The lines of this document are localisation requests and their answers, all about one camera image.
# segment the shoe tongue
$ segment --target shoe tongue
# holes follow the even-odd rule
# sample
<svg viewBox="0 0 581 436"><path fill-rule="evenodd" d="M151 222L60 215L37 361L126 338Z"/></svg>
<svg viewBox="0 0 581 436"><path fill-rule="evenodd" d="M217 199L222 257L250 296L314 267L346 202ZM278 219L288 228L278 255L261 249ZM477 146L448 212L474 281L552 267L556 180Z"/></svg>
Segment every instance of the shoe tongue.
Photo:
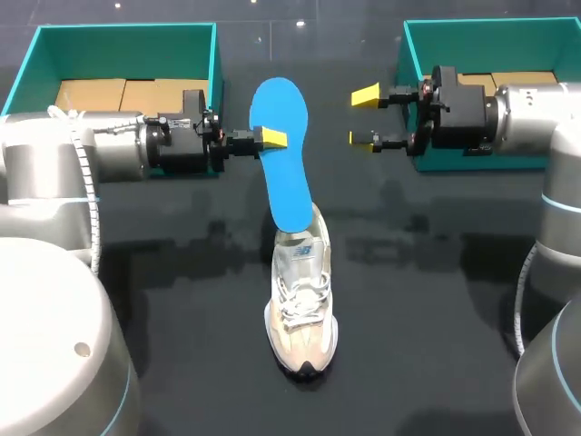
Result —
<svg viewBox="0 0 581 436"><path fill-rule="evenodd" d="M314 282L318 284L323 269L325 245L319 238L308 237L279 244L274 248L274 255L279 273L290 289L295 282Z"/></svg>

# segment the sneaker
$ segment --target sneaker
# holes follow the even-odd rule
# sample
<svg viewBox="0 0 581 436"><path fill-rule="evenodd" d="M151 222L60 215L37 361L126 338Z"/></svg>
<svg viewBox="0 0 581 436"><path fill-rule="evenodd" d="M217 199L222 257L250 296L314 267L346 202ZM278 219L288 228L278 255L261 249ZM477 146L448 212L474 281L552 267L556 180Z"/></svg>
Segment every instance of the sneaker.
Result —
<svg viewBox="0 0 581 436"><path fill-rule="evenodd" d="M274 354L288 371L315 375L327 368L339 331L330 289L329 233L315 204L306 231L276 233L264 322Z"/></svg>

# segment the shoe insole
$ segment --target shoe insole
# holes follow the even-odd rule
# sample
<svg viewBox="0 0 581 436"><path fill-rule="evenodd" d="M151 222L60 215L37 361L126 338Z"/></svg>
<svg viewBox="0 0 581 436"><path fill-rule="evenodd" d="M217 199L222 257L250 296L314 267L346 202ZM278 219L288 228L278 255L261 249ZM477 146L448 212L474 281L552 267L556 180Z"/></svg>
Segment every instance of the shoe insole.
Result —
<svg viewBox="0 0 581 436"><path fill-rule="evenodd" d="M286 149L260 153L272 218L286 233L302 232L312 222L312 200L302 164L308 124L307 105L290 80L269 79L256 90L250 128L263 126L287 135Z"/></svg>

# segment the black table surface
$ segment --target black table surface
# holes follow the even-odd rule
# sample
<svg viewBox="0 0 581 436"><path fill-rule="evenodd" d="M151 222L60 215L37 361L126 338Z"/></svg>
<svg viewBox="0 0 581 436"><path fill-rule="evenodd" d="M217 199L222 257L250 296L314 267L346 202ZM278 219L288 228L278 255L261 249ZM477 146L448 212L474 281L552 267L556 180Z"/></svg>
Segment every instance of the black table surface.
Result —
<svg viewBox="0 0 581 436"><path fill-rule="evenodd" d="M330 231L340 341L328 373L279 370L263 321L273 227L261 164L219 179L108 184L102 280L141 378L142 436L518 435L506 308L538 224L541 173L419 174L349 129L401 131L349 108L393 74L407 18L578 15L573 0L3 0L0 98L39 24L216 21L224 124L258 85L301 89L303 159ZM304 26L297 26L303 20Z"/></svg>

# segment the shoe laces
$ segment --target shoe laces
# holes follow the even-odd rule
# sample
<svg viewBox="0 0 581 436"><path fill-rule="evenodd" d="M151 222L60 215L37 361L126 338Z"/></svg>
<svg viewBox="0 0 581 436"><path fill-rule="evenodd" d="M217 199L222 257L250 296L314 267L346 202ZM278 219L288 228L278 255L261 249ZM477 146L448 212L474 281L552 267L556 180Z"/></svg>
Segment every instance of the shoe laces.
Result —
<svg viewBox="0 0 581 436"><path fill-rule="evenodd" d="M330 294L330 276L321 273L320 283L296 281L290 289L281 277L277 279L281 298L282 323L287 328L299 327L323 321L321 306Z"/></svg>

